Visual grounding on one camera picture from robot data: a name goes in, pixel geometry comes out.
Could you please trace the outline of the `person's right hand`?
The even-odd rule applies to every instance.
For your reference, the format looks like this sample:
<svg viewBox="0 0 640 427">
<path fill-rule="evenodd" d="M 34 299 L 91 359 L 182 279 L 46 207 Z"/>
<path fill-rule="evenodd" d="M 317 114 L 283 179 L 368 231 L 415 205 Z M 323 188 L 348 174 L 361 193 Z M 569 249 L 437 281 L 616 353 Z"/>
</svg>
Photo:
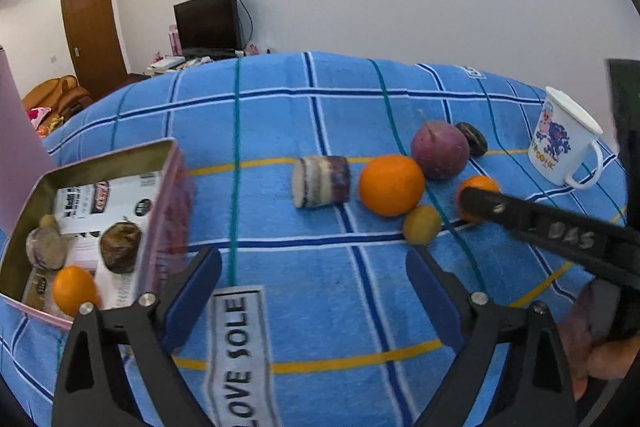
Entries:
<svg viewBox="0 0 640 427">
<path fill-rule="evenodd" d="M 588 378 L 602 381 L 624 378 L 639 351 L 639 334 L 606 341 L 613 324 L 620 288 L 607 281 L 590 281 L 558 325 L 564 353 L 570 367 L 573 395 L 579 400 Z"/>
</svg>

